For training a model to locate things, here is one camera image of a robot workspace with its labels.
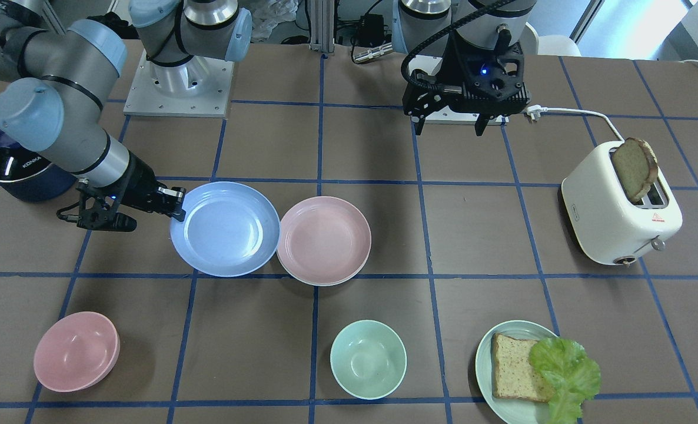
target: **lettuce leaf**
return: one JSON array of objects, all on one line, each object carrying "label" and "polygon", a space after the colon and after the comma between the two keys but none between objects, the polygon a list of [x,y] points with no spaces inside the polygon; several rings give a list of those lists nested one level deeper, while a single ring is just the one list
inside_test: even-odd
[{"label": "lettuce leaf", "polygon": [[555,337],[532,346],[530,364],[556,390],[548,402],[548,424],[575,424],[582,402],[600,392],[600,367],[582,344]]}]

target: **toast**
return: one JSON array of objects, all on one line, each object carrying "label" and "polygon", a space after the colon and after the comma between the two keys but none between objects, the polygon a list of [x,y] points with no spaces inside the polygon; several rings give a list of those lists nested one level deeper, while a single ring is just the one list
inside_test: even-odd
[{"label": "toast", "polygon": [[658,179],[658,160],[644,140],[626,139],[610,156],[610,161],[631,203],[642,200],[650,191],[650,185]]},{"label": "toast", "polygon": [[556,390],[530,365],[530,349],[537,340],[493,335],[493,395],[502,399],[548,402]]}]

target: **brown table surface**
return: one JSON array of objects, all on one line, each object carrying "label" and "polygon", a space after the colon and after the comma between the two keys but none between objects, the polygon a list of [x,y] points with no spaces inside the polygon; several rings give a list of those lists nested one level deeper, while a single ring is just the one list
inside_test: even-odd
[{"label": "brown table surface", "polygon": [[[532,320],[575,339],[602,370],[585,423],[698,422],[698,68],[679,62],[529,57],[533,103],[608,114],[648,140],[683,210],[664,252],[629,268],[583,257],[559,215],[559,183],[597,143],[600,118],[520,115],[475,137],[400,110],[401,56],[358,67],[346,48],[253,45],[229,119],[122,113],[142,46],[101,124],[164,182],[238,181],[279,215],[316,195],[356,204],[373,229],[357,277],[313,288],[274,257],[239,279],[181,260],[169,219],[127,210],[134,233],[85,233],[54,212],[74,190],[26,204],[0,188],[0,423],[482,423],[500,420],[473,373],[488,329]],[[96,386],[42,389],[32,354],[59,316],[108,316],[121,354]],[[365,402],[328,352],[359,319],[408,351],[397,391]]]}]

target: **pink plate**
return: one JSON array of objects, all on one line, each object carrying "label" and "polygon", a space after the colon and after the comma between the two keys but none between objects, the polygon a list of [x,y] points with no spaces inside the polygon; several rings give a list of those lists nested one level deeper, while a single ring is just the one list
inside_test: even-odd
[{"label": "pink plate", "polygon": [[46,389],[74,392],[101,381],[116,364],[118,350],[111,320],[97,312],[77,312],[45,332],[32,367]]},{"label": "pink plate", "polygon": [[289,209],[281,220],[278,258],[295,279],[332,286],[352,277],[370,255],[370,225],[340,198],[318,196]]}]

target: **toaster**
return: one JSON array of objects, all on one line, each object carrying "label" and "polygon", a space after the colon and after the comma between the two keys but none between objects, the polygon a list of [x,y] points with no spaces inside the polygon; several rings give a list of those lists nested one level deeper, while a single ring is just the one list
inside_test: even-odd
[{"label": "toaster", "polygon": [[631,203],[610,156],[622,145],[598,145],[561,183],[567,221],[588,258],[604,265],[630,265],[651,250],[666,248],[681,228],[681,209],[662,169],[642,201]]}]

